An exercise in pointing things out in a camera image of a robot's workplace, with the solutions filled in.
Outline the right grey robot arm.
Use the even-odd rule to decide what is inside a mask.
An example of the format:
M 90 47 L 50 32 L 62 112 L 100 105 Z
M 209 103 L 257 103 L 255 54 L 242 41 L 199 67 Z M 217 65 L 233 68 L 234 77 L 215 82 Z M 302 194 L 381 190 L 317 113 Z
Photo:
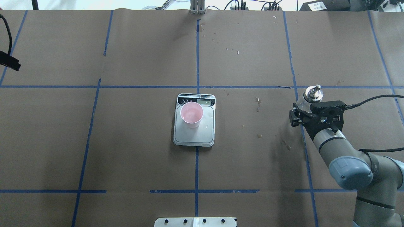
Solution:
M 357 191 L 353 227 L 402 227 L 403 215 L 395 208 L 403 189 L 403 162 L 352 146 L 342 127 L 344 112 L 355 107 L 314 102 L 307 111 L 293 103 L 289 120 L 293 127 L 303 125 L 339 187 Z

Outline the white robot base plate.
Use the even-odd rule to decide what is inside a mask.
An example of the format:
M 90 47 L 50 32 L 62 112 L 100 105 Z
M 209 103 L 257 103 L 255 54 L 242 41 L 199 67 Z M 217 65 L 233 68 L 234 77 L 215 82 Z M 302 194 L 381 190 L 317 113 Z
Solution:
M 233 217 L 166 217 L 157 218 L 155 227 L 237 227 Z

